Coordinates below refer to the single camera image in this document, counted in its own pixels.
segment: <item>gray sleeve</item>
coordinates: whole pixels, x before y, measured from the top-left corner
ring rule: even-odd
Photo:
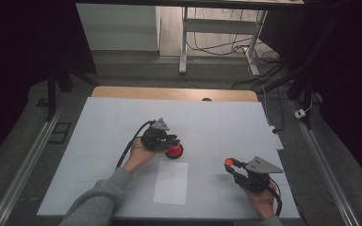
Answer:
[[[94,188],[78,197],[60,226],[107,226],[113,213],[122,206],[125,188],[131,180],[131,173],[123,168],[116,169],[109,179],[98,181]]]
[[[260,222],[259,226],[282,226],[280,218],[274,216]]]

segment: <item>red wheel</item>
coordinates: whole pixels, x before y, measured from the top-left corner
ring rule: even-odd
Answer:
[[[171,147],[166,152],[166,155],[167,155],[168,158],[177,159],[177,158],[181,157],[183,152],[184,152],[184,147],[181,144],[178,144],[177,146]]]

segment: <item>metal frame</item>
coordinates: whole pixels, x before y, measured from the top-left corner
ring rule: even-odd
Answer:
[[[293,112],[298,110],[298,108],[295,106],[297,104],[294,104],[294,102],[289,101],[289,105]],[[316,140],[313,132],[307,129],[302,120],[298,121],[298,123],[299,127],[301,128],[302,134],[304,135],[304,138],[310,148],[310,151],[313,153],[313,157],[316,160],[317,165],[319,166],[322,177],[324,178],[331,195],[335,199],[337,208],[339,209],[340,215],[345,221],[345,224],[350,226],[360,225],[357,216],[355,215],[354,210],[345,195],[345,192],[337,181],[337,177],[335,176],[330,165],[328,164],[326,157],[323,154],[322,149],[319,145],[319,142]]]
[[[179,73],[185,74],[187,72],[187,33],[200,32],[200,33],[216,33],[216,34],[241,34],[252,35],[249,48],[244,48],[245,56],[249,62],[249,68],[253,76],[258,76],[259,71],[255,64],[253,52],[255,44],[260,34],[261,27],[266,17],[267,11],[259,11],[256,22],[246,21],[225,21],[225,20],[212,20],[212,19],[189,19],[188,8],[184,8],[183,13],[183,29],[182,29],[182,43],[180,52],[180,65]]]
[[[42,126],[37,138],[32,144],[30,150],[28,151],[25,160],[14,176],[13,180],[10,183],[4,197],[0,202],[0,225],[5,225],[8,217],[11,214],[11,211],[14,208],[17,200],[22,194],[23,189],[25,188],[25,184],[28,181],[29,176],[31,175],[32,170],[37,164],[38,159],[42,153],[43,148],[45,147],[46,142],[48,141],[49,136],[51,135],[55,125],[60,117],[64,106],[67,103],[68,95],[63,95],[63,100],[60,102],[60,106],[58,107],[55,114],[52,116],[50,121],[46,121]]]

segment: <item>human hand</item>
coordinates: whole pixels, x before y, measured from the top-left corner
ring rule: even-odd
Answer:
[[[269,187],[276,191],[276,187],[273,181],[270,181]],[[246,193],[251,202],[251,205],[256,210],[261,219],[268,219],[274,217],[273,204],[274,196],[268,190],[262,192],[252,192],[242,187],[242,190]]]
[[[165,152],[152,152],[148,150],[145,148],[140,138],[137,137],[131,146],[130,155],[123,168],[130,173],[134,173],[140,166],[148,163],[155,154],[161,153]]]

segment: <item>dark background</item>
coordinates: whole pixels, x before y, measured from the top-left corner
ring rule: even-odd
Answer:
[[[316,70],[321,114],[362,168],[362,1],[352,1],[343,13]]]
[[[73,1],[0,1],[0,144],[54,68],[96,73]]]

